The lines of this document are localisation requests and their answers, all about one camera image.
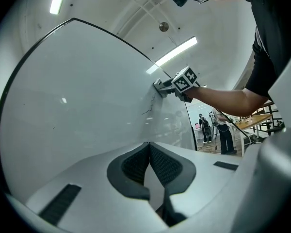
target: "whiteboard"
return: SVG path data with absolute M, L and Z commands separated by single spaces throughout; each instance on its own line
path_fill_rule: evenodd
M 79 160 L 128 144 L 193 150 L 185 103 L 160 97 L 152 84 L 169 77 L 161 69 L 146 73 L 152 65 L 126 42 L 77 19 L 31 49 L 0 103 L 0 155 L 12 195 L 24 203 Z

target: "person in white shirt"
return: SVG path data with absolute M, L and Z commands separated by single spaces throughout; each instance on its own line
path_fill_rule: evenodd
M 213 108 L 212 112 L 216 119 L 217 127 L 220 133 L 221 154 L 229 154 L 229 155 L 236 154 L 237 152 L 234 150 L 232 134 L 229 131 L 228 126 L 226 125 L 227 119 L 223 117 L 222 114 L 215 108 Z

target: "ceiling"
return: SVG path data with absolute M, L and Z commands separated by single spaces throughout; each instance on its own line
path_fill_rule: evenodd
M 232 89 L 248 63 L 255 21 L 244 0 L 63 0 L 58 15 L 49 13 L 52 0 L 19 0 L 19 38 L 23 53 L 58 24 L 76 17 L 126 40 L 157 61 L 175 46 L 196 36 L 198 44 L 161 68 L 170 76 L 190 65 L 201 85 Z M 161 32 L 159 24 L 168 22 Z

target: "person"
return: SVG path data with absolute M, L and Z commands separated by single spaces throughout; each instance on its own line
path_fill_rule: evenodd
M 192 87 L 184 93 L 234 116 L 249 116 L 271 99 L 272 87 L 291 58 L 291 0 L 246 0 L 256 21 L 254 68 L 245 89 Z
M 215 117 L 216 124 L 220 134 L 221 154 L 229 155 L 236 154 L 237 152 L 234 150 L 232 134 L 229 131 L 228 126 L 226 125 L 227 119 L 223 117 L 222 114 L 215 108 L 213 108 L 212 112 Z
M 204 143 L 211 142 L 211 131 L 209 127 L 208 121 L 203 117 L 202 114 L 199 114 L 199 125 L 201 126 L 203 135 L 204 135 Z

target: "table leg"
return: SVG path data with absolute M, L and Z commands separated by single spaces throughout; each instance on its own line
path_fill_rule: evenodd
M 242 143 L 242 157 L 244 156 L 244 135 L 239 132 L 239 134 L 241 135 L 241 143 Z
M 256 125 L 257 127 L 257 138 L 259 137 L 259 129 L 258 129 L 258 125 Z

